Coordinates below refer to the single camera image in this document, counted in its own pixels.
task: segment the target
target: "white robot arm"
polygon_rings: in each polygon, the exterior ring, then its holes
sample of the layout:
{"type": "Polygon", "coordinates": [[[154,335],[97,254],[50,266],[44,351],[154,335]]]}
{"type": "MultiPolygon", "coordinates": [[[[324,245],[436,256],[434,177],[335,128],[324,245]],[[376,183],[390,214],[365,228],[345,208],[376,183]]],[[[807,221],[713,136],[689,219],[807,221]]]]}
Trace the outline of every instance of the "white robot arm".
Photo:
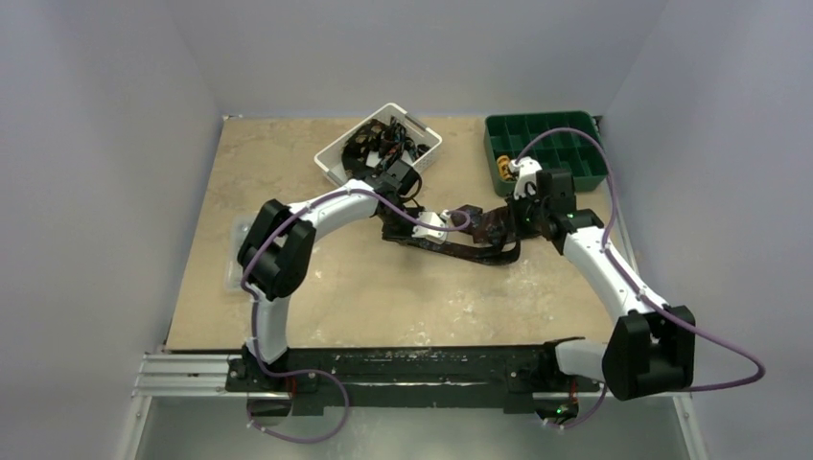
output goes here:
{"type": "Polygon", "coordinates": [[[593,211],[576,209],[569,171],[543,170],[528,157],[512,161],[509,169],[517,176],[513,199],[538,203],[534,219],[542,236],[579,269],[616,324],[607,344],[581,338],[559,342],[558,369],[604,381],[620,400],[687,388],[693,379],[694,335],[664,321],[631,291],[607,252],[650,300],[693,325],[691,312],[668,307],[609,239],[602,245],[604,224],[593,211]]]}
{"type": "MultiPolygon", "coordinates": [[[[268,248],[265,263],[261,259],[261,263],[252,270],[252,284],[256,284],[256,288],[266,295],[265,298],[260,298],[257,311],[256,342],[260,350],[255,350],[252,338],[246,341],[252,354],[262,357],[266,362],[273,362],[288,349],[286,324],[291,288],[296,289],[304,280],[314,243],[348,223],[385,214],[385,206],[375,195],[390,196],[393,202],[398,202],[395,198],[398,189],[405,180],[408,181],[400,176],[375,179],[368,182],[352,179],[337,191],[287,207],[277,201],[266,203],[238,255],[244,266],[256,254],[258,242],[268,238],[269,233],[283,218],[299,213],[301,216],[290,230],[284,232],[268,248]]],[[[435,228],[413,225],[413,238],[437,243],[446,239],[446,232],[442,230],[447,227],[446,221],[436,213],[420,210],[415,218],[435,228]]]]}
{"type": "MultiPolygon", "coordinates": [[[[576,209],[570,172],[543,171],[530,158],[512,162],[509,167],[518,176],[509,201],[535,206],[530,208],[536,209],[532,218],[542,236],[579,269],[616,322],[607,344],[583,338],[552,342],[554,367],[558,372],[603,381],[619,400],[688,387],[692,381],[694,335],[663,322],[629,290],[604,251],[612,251],[634,281],[639,286],[644,284],[611,242],[602,247],[603,223],[598,216],[591,210],[576,209]]],[[[327,201],[321,196],[291,206],[275,200],[266,203],[238,254],[243,267],[283,220],[299,212],[301,216],[266,253],[261,254],[249,274],[248,281],[266,295],[266,299],[261,299],[257,315],[256,335],[260,350],[254,350],[252,339],[246,343],[252,354],[265,362],[273,362],[288,349],[285,328],[290,295],[304,280],[314,242],[343,225],[374,215],[385,223],[397,220],[397,225],[412,225],[405,223],[400,216],[388,214],[388,208],[374,197],[374,194],[391,196],[391,202],[396,202],[398,193],[410,187],[405,170],[404,173],[387,172],[366,181],[351,180],[340,188],[346,195],[340,194],[341,197],[327,201]]],[[[423,209],[420,211],[414,218],[438,229],[413,226],[412,236],[443,241],[444,218],[423,209]]],[[[646,295],[666,305],[654,292],[647,291],[646,295]]],[[[694,324],[686,307],[668,308],[672,314],[694,324]]]]}

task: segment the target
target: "beige work surface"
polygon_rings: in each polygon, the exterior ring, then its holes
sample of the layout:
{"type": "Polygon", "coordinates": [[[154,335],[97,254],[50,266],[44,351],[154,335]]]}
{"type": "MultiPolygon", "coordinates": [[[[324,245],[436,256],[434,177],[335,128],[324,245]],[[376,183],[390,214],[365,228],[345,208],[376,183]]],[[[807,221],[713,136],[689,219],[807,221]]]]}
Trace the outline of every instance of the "beige work surface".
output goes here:
{"type": "MultiPolygon", "coordinates": [[[[235,217],[267,200],[302,201],[334,189],[314,154],[357,119],[228,120],[223,126],[167,349],[239,348],[248,336],[243,292],[224,288],[235,217]]],[[[434,211],[503,205],[483,154],[481,118],[428,118],[443,137],[418,197],[434,211]]],[[[609,216],[601,192],[580,207],[609,216]]],[[[553,246],[523,241],[520,259],[485,266],[381,240],[381,221],[347,225],[317,242],[291,297],[293,347],[528,344],[572,335],[607,340],[612,324],[590,286],[553,246]]]]}

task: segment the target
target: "purple cable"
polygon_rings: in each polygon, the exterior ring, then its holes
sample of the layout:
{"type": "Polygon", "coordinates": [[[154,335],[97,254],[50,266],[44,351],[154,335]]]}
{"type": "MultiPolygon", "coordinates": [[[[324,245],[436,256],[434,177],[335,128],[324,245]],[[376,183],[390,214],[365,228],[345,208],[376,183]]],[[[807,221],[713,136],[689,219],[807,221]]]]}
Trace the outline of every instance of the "purple cable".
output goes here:
{"type": "Polygon", "coordinates": [[[596,413],[598,411],[598,408],[601,407],[601,404],[604,402],[604,398],[606,396],[607,396],[607,384],[605,383],[601,387],[601,394],[598,395],[598,401],[596,401],[595,404],[592,405],[590,410],[588,410],[585,415],[579,417],[578,419],[574,420],[573,422],[571,422],[569,424],[566,424],[566,425],[560,425],[562,427],[562,429],[576,428],[577,426],[580,426],[580,425],[584,424],[590,417],[592,417],[592,414],[594,414],[594,413],[596,413]]]}
{"type": "Polygon", "coordinates": [[[249,425],[251,427],[253,427],[255,429],[258,429],[258,430],[262,431],[265,434],[269,434],[269,435],[274,436],[276,438],[282,439],[283,441],[288,441],[288,442],[297,443],[297,444],[315,444],[315,443],[320,443],[320,442],[322,442],[322,441],[324,441],[326,439],[332,438],[337,433],[339,433],[339,431],[344,427],[344,424],[347,423],[347,418],[350,415],[350,397],[347,394],[347,389],[344,387],[344,385],[341,383],[341,381],[339,379],[337,379],[336,376],[334,376],[334,375],[332,375],[330,373],[327,373],[325,371],[322,371],[322,370],[319,370],[319,369],[300,369],[298,371],[290,371],[290,372],[273,372],[273,371],[269,370],[266,367],[265,360],[261,356],[262,352],[260,351],[260,344],[257,341],[257,315],[259,313],[259,307],[260,307],[260,294],[258,294],[254,289],[252,289],[248,285],[248,275],[250,275],[251,271],[254,269],[254,267],[257,266],[257,263],[260,260],[260,256],[264,252],[266,252],[268,250],[268,248],[271,246],[271,244],[274,242],[274,240],[276,240],[277,237],[282,235],[282,232],[285,231],[285,229],[288,228],[297,219],[299,219],[302,216],[304,216],[305,214],[307,214],[309,211],[311,211],[311,209],[313,207],[316,207],[316,206],[318,206],[318,205],[320,205],[320,204],[322,204],[322,203],[324,203],[326,201],[329,201],[331,199],[338,198],[340,196],[348,196],[350,194],[362,194],[362,195],[372,196],[372,197],[376,198],[378,201],[380,201],[381,203],[383,203],[384,205],[388,206],[390,209],[392,209],[396,214],[398,214],[402,218],[414,223],[415,225],[420,225],[422,227],[429,228],[429,230],[435,230],[435,231],[441,231],[441,232],[459,232],[460,230],[463,230],[464,228],[468,227],[469,224],[472,222],[472,220],[471,220],[471,218],[469,217],[468,214],[466,214],[466,213],[464,213],[462,211],[454,210],[454,211],[451,211],[451,212],[460,214],[466,219],[461,225],[458,225],[456,227],[449,227],[449,228],[438,227],[438,226],[435,226],[435,225],[429,225],[427,223],[421,222],[420,220],[418,220],[416,218],[413,218],[409,214],[407,214],[404,211],[402,211],[401,209],[399,209],[398,206],[390,203],[389,201],[387,201],[386,198],[384,198],[381,195],[376,194],[375,192],[371,192],[369,190],[364,190],[364,189],[350,189],[350,190],[336,191],[336,192],[333,192],[333,193],[330,193],[330,194],[327,194],[327,195],[323,195],[323,196],[315,199],[308,206],[306,206],[306,207],[300,209],[299,211],[293,213],[289,218],[287,218],[284,222],[282,222],[282,224],[279,227],[275,228],[274,231],[271,232],[271,235],[268,236],[268,238],[265,240],[265,242],[263,242],[263,244],[257,250],[257,253],[254,254],[254,257],[251,259],[251,261],[245,267],[245,270],[243,271],[243,278],[240,280],[240,287],[244,291],[251,294],[251,298],[252,298],[252,301],[251,301],[251,337],[252,337],[252,339],[254,341],[254,350],[257,352],[256,355],[255,355],[255,357],[257,358],[257,365],[260,366],[260,370],[263,372],[263,374],[265,374],[265,375],[267,375],[269,377],[276,378],[276,379],[283,379],[283,378],[286,378],[286,377],[294,377],[294,376],[299,376],[299,375],[302,375],[302,374],[310,374],[310,373],[319,374],[320,376],[323,376],[323,377],[331,380],[333,383],[335,383],[338,386],[338,390],[341,392],[342,398],[344,399],[344,413],[342,414],[341,420],[339,420],[338,425],[336,425],[335,428],[328,431],[327,433],[322,434],[320,436],[313,437],[313,438],[299,438],[299,437],[289,436],[287,434],[282,434],[282,433],[279,433],[277,431],[272,431],[270,429],[267,429],[264,426],[257,423],[257,421],[251,416],[250,407],[246,406],[246,413],[248,415],[249,425]]]}
{"type": "MultiPolygon", "coordinates": [[[[598,153],[601,155],[601,158],[604,160],[604,165],[607,167],[607,186],[610,189],[611,212],[610,212],[610,221],[607,223],[607,226],[604,227],[604,233],[601,236],[601,245],[602,245],[602,247],[605,247],[607,245],[607,241],[610,238],[610,232],[613,229],[613,225],[616,224],[616,220],[617,220],[617,216],[618,216],[618,197],[617,197],[617,191],[616,191],[615,177],[613,175],[612,169],[610,168],[610,161],[607,158],[607,153],[604,151],[603,148],[601,148],[601,145],[598,143],[598,141],[593,139],[587,133],[585,133],[583,131],[580,131],[578,129],[574,129],[572,127],[556,127],[554,129],[550,129],[548,131],[543,132],[542,134],[537,136],[534,140],[532,140],[530,142],[530,144],[525,146],[523,151],[520,152],[520,155],[517,156],[517,160],[519,160],[523,156],[527,155],[528,152],[533,148],[533,146],[538,144],[540,141],[545,139],[547,136],[549,136],[551,134],[555,134],[557,132],[569,132],[569,133],[576,134],[576,135],[590,141],[592,146],[595,147],[596,150],[598,150],[598,153]]],[[[762,364],[762,361],[760,361],[759,358],[757,358],[756,356],[754,356],[751,353],[747,352],[746,350],[742,349],[741,347],[738,347],[738,346],[734,345],[733,343],[730,343],[728,340],[726,340],[724,338],[718,337],[718,336],[716,336],[714,334],[711,334],[711,333],[707,333],[707,332],[705,332],[705,331],[703,331],[703,330],[701,330],[701,329],[699,329],[699,328],[697,328],[695,326],[692,326],[691,324],[685,322],[681,318],[679,318],[679,317],[675,316],[674,314],[666,311],[662,306],[657,305],[655,302],[653,302],[645,294],[640,293],[640,286],[638,286],[635,283],[635,281],[633,281],[632,276],[630,276],[630,274],[621,266],[621,264],[618,262],[618,260],[616,259],[616,257],[613,255],[612,252],[610,252],[610,251],[603,251],[603,252],[607,256],[607,260],[610,261],[610,264],[613,265],[613,267],[616,268],[618,274],[621,275],[621,277],[624,279],[624,281],[627,283],[627,285],[643,301],[643,303],[645,303],[652,310],[656,311],[659,315],[663,316],[663,318],[665,318],[669,322],[677,325],[678,327],[683,328],[683,329],[685,329],[685,330],[687,330],[687,331],[689,331],[689,332],[691,332],[691,333],[693,333],[695,335],[701,336],[702,338],[708,340],[709,342],[714,343],[716,345],[719,345],[719,346],[721,346],[721,347],[723,347],[723,348],[725,348],[725,349],[727,349],[729,351],[732,351],[732,352],[734,352],[734,353],[736,353],[736,354],[738,354],[738,355],[740,355],[742,357],[745,357],[750,362],[752,362],[754,365],[756,365],[756,372],[753,375],[751,375],[749,377],[746,377],[744,379],[735,379],[735,380],[731,380],[731,381],[724,381],[722,383],[713,383],[713,384],[708,384],[708,385],[692,386],[690,388],[687,388],[685,391],[724,390],[724,389],[727,389],[727,388],[734,388],[734,387],[737,387],[737,386],[742,386],[742,385],[747,385],[749,383],[754,383],[755,381],[758,381],[758,380],[762,379],[765,376],[765,365],[762,364]]]]}

